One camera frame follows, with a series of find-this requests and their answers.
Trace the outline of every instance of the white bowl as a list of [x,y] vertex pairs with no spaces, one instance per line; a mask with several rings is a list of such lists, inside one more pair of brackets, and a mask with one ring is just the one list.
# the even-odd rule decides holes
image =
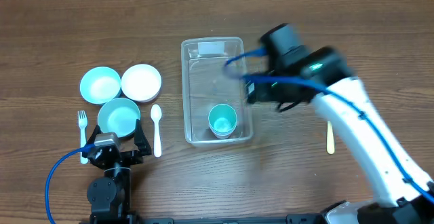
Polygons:
[[103,105],[121,95],[121,78],[112,68],[93,68],[81,78],[80,93],[86,101]]
[[154,99],[161,88],[161,76],[158,70],[149,64],[137,64],[130,67],[121,80],[122,92],[138,102]]

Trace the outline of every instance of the green light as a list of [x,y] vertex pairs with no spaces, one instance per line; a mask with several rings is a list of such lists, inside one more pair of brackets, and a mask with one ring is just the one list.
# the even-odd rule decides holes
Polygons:
[[311,68],[311,70],[314,71],[316,69],[321,68],[322,66],[323,66],[323,64],[318,63],[318,64],[311,65],[309,68]]

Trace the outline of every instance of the wooden table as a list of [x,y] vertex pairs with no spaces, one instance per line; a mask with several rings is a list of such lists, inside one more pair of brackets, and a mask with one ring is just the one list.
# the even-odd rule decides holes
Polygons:
[[[133,64],[163,77],[163,157],[133,167],[133,208],[144,217],[271,217],[372,197],[343,145],[326,153],[326,123],[312,107],[254,105],[250,143],[194,148],[184,139],[180,44],[238,36],[246,50],[282,22],[313,49],[334,45],[410,155],[434,175],[434,0],[1,0],[0,223],[47,223],[50,168],[78,148],[77,111],[93,130],[99,106],[79,81],[89,69]],[[151,104],[140,105],[153,142]],[[51,186],[58,223],[88,218],[87,186],[102,171],[65,161]]]

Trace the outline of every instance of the white label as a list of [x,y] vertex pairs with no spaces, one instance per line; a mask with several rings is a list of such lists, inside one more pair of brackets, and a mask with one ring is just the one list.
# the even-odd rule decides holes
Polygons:
[[199,55],[224,54],[224,42],[223,41],[198,43],[197,48],[199,51]]

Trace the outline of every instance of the cable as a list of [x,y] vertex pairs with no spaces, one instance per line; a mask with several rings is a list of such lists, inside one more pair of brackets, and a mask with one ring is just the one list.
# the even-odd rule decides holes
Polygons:
[[50,171],[50,173],[48,174],[47,177],[47,182],[45,183],[45,210],[47,211],[47,217],[48,217],[48,221],[50,221],[51,224],[56,224],[56,222],[54,222],[53,220],[53,216],[52,216],[52,212],[50,210],[50,201],[49,201],[49,190],[50,190],[50,181],[52,179],[53,173],[54,171],[57,169],[57,167],[64,161],[66,160],[68,157],[79,153],[79,152],[86,152],[89,151],[89,149],[91,149],[93,146],[93,144],[91,145],[86,145],[80,149],[76,149],[74,151],[71,151],[70,153],[67,153],[65,156],[61,157],[59,161],[57,161],[57,163],[54,164],[52,170]]
[[281,106],[284,104],[284,102],[279,103],[279,105],[277,106],[276,110],[279,113],[288,111],[292,108],[294,108],[295,106],[299,105],[300,103],[306,101],[309,98],[310,94],[308,92],[305,92],[304,94],[302,94],[301,96],[299,96],[297,99],[294,100],[294,102],[292,102],[290,105],[284,107],[283,109],[280,109]]
[[267,77],[267,76],[260,76],[260,75],[244,75],[243,79],[246,81],[250,81],[253,83],[291,83],[296,84],[300,86],[304,86],[307,88],[312,88],[314,90],[317,90],[318,92],[323,92],[324,94],[330,94],[337,98],[338,100],[344,102],[347,104],[350,108],[352,108],[354,111],[356,111],[358,114],[360,114],[360,117],[364,120],[366,120],[366,123],[373,129],[377,137],[380,139],[383,146],[386,148],[387,152],[391,156],[393,162],[398,167],[399,171],[404,177],[404,181],[411,184],[413,188],[415,188],[416,191],[418,191],[422,196],[424,196],[428,201],[430,201],[432,204],[434,204],[434,197],[427,193],[422,187],[417,185],[417,183],[414,182],[413,178],[406,172],[406,170],[401,165],[401,162],[399,162],[397,156],[393,153],[392,148],[384,138],[384,136],[381,134],[380,130],[375,126],[375,124],[366,116],[365,112],[363,112],[361,109],[359,109],[357,106],[354,105],[353,102],[348,101],[343,96],[327,89],[326,86],[323,86],[321,84],[315,83],[313,81],[297,78],[297,77]]
[[228,66],[229,66],[232,62],[234,62],[234,61],[236,61],[236,60],[239,60],[240,58],[244,58],[244,57],[262,57],[262,56],[266,56],[266,54],[267,54],[267,51],[265,50],[265,48],[258,48],[258,49],[256,49],[256,50],[252,50],[252,51],[249,51],[249,52],[245,52],[245,53],[242,53],[242,54],[240,54],[240,55],[238,55],[238,56],[236,56],[236,57],[230,58],[230,59],[228,59],[228,60],[226,61],[226,63],[224,64],[224,66],[223,66],[223,72],[224,72],[227,76],[229,76],[229,77],[231,77],[231,78],[233,78],[233,79],[241,79],[243,75],[240,74],[240,73],[231,73],[231,72],[229,72],[229,68],[228,68]]

